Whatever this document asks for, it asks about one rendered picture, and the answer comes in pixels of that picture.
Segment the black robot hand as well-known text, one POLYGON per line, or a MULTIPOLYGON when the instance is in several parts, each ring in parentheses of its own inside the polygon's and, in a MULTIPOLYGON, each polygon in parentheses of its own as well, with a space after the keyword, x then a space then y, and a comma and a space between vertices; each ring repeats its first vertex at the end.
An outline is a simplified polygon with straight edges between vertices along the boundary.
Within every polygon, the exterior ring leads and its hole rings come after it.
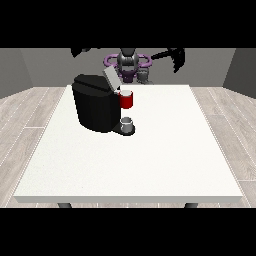
POLYGON ((173 61, 173 72, 177 73, 185 64, 185 49, 184 48, 168 48, 164 52, 156 53, 151 56, 152 60, 170 57, 173 61))
POLYGON ((88 52, 90 51, 90 48, 72 48, 71 49, 71 55, 76 58, 79 54, 83 52, 88 52))

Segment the small grey coffee pod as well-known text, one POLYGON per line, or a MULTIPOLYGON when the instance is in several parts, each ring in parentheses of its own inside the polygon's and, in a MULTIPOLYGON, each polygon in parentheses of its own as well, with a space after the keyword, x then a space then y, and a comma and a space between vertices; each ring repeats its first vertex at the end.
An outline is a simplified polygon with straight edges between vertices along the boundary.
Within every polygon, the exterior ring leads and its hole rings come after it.
POLYGON ((146 68, 141 68, 137 72, 137 82, 146 84, 148 82, 149 71, 146 68))

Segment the pale grey machine lid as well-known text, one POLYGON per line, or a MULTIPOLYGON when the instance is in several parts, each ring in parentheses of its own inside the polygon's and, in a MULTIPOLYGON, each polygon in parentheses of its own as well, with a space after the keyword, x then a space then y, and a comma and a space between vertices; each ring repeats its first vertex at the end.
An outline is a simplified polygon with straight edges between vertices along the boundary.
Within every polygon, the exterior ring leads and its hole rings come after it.
POLYGON ((111 89, 116 91, 118 87, 121 85, 121 81, 114 69, 113 66, 109 66, 103 70, 103 75, 107 79, 111 89))

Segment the black coffee machine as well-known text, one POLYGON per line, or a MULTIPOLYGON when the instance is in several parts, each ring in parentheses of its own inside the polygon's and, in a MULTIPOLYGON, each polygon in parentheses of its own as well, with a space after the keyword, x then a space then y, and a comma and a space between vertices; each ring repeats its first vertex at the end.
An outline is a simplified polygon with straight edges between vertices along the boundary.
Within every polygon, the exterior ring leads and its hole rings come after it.
POLYGON ((121 131, 121 108, 118 88, 113 91, 104 76, 80 74, 74 78, 72 91, 79 122, 85 128, 101 133, 116 132, 123 136, 135 133, 121 131))

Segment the red pod holder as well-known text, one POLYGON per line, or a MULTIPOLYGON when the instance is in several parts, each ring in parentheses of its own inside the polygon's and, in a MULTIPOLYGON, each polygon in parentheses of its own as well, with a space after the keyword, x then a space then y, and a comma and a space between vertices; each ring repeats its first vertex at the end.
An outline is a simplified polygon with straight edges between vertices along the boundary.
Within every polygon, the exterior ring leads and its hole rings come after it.
POLYGON ((129 109, 133 106, 133 92, 131 90, 121 90, 119 92, 120 107, 129 109))

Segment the small grey cup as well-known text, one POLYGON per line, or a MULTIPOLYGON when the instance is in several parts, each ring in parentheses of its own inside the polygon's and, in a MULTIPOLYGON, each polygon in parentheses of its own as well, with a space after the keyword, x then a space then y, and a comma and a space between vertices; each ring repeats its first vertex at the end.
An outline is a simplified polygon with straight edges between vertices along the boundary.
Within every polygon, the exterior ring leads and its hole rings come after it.
POLYGON ((120 119, 121 131, 129 133, 133 129, 133 121, 130 117, 123 117, 120 119))

